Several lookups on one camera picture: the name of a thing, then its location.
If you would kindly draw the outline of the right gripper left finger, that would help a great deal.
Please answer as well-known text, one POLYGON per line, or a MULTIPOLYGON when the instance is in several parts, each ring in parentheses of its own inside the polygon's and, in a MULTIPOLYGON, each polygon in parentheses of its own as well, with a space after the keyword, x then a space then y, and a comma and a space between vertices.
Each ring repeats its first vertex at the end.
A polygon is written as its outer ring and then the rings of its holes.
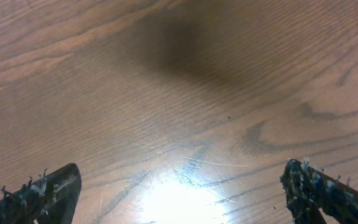
POLYGON ((81 174, 69 163, 50 174, 32 177, 10 192, 1 189, 0 224, 71 224, 82 188, 81 174))

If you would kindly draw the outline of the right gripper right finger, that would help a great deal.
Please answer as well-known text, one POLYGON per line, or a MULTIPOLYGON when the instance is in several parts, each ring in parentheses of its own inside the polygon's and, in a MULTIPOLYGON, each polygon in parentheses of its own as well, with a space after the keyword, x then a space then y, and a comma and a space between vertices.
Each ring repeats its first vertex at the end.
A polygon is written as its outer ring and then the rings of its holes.
POLYGON ((358 223, 358 191, 314 169, 307 162, 290 159, 280 176, 286 207, 294 223, 358 223))

